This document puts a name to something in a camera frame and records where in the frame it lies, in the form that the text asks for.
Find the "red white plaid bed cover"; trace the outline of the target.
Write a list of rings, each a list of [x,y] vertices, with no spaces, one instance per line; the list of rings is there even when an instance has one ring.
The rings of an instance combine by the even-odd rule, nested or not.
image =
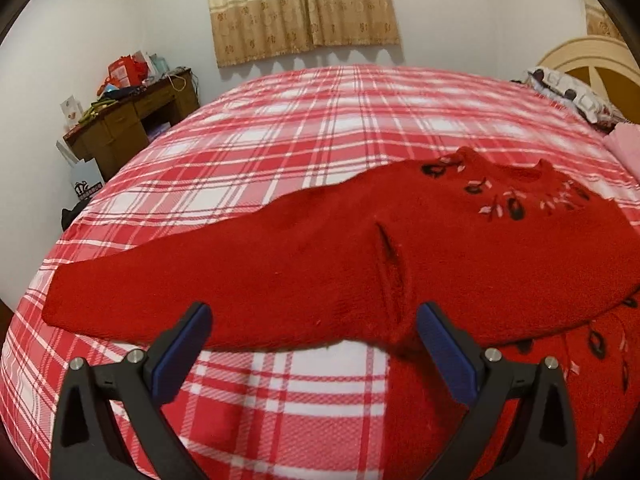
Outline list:
[[[541,159],[639,220],[638,181],[575,113],[519,84],[373,65],[255,79],[202,106],[107,183],[44,258],[2,348],[1,419],[18,458],[49,474],[68,361],[126,347],[41,317],[61,263],[248,214],[280,195],[395,160],[468,146],[498,164]],[[344,342],[277,354],[205,352],[165,410],[200,465],[225,479],[383,479],[392,362]]]

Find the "white card on desk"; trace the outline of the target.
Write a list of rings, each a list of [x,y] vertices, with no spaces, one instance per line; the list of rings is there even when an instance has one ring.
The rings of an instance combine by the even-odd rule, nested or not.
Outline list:
[[[84,110],[74,96],[69,96],[61,103],[61,110],[65,118],[65,128],[67,131],[75,128],[79,124],[82,116],[84,116]]]

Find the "black bag on floor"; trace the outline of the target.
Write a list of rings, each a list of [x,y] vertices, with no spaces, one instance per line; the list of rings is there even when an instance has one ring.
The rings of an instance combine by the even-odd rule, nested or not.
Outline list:
[[[65,232],[76,218],[84,211],[84,209],[90,204],[91,198],[87,197],[80,200],[72,209],[63,208],[61,210],[61,229]]]

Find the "white paper bag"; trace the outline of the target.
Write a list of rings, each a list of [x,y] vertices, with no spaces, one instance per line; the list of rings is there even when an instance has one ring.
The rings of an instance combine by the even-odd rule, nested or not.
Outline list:
[[[70,185],[78,200],[91,198],[104,187],[105,181],[98,163],[93,158],[78,158],[63,140],[56,141],[56,148],[70,165]]]

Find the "cream wooden headboard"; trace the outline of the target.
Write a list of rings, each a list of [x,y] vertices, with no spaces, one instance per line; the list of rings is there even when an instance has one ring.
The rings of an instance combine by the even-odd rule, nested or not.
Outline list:
[[[567,40],[549,51],[539,65],[589,84],[626,119],[639,123],[639,66],[622,40],[605,36]]]

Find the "red gift box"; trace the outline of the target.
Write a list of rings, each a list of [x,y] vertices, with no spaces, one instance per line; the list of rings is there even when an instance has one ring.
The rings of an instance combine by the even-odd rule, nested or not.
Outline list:
[[[149,76],[149,66],[134,56],[121,56],[107,67],[107,74],[96,94],[100,96],[108,88],[137,87]]]

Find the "beige curtain by headboard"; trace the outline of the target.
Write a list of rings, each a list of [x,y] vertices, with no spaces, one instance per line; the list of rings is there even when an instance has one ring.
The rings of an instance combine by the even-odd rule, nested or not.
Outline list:
[[[582,0],[585,5],[587,34],[605,36],[624,41],[612,18],[598,0]]]

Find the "grey white patterned pillow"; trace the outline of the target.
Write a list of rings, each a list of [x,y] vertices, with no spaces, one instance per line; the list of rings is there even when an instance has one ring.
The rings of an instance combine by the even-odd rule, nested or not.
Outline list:
[[[592,126],[611,129],[620,122],[627,122],[627,118],[613,103],[599,96],[589,84],[566,73],[537,66],[526,72],[525,83],[538,93],[574,110]]]

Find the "dark wooden desk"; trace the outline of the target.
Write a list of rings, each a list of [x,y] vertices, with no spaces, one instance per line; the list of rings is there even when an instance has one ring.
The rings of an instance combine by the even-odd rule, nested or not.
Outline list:
[[[185,68],[103,107],[63,136],[79,159],[93,159],[110,180],[150,144],[154,128],[178,125],[200,107],[192,70]]]

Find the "red knitted sweater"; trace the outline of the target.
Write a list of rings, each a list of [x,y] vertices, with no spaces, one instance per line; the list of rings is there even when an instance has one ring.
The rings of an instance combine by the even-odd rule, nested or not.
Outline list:
[[[460,148],[62,264],[42,317],[142,344],[203,301],[216,351],[378,347],[390,357],[383,471],[413,479],[462,416],[416,330],[434,301],[484,347],[559,360],[577,470],[591,474],[639,401],[638,297],[639,235],[616,203],[548,162],[501,166]]]

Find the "pink floral pillow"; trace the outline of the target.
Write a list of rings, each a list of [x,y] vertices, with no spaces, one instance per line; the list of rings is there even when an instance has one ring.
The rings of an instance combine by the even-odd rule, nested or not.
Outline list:
[[[619,122],[603,138],[603,144],[624,168],[640,181],[640,126],[630,122]]]

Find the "beige curtain on window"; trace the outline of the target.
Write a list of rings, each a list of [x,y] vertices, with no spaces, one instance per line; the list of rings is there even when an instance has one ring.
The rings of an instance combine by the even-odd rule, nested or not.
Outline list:
[[[208,0],[208,10],[220,67],[400,43],[392,0]]]

